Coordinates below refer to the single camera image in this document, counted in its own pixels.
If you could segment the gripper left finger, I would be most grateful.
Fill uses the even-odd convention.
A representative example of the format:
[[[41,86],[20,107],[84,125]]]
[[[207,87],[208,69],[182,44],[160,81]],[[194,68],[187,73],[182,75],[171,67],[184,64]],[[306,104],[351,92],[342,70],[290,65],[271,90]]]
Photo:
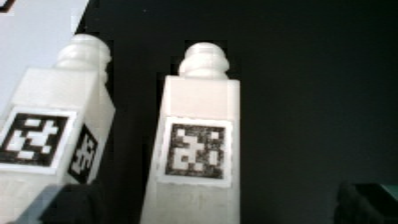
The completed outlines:
[[[107,224],[109,210],[100,184],[68,184],[61,188],[40,221],[43,224]]]

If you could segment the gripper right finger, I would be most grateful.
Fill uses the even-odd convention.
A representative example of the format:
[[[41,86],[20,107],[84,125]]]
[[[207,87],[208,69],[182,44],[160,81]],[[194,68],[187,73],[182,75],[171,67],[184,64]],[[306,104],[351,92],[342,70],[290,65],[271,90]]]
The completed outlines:
[[[343,182],[335,224],[398,224],[398,185]]]

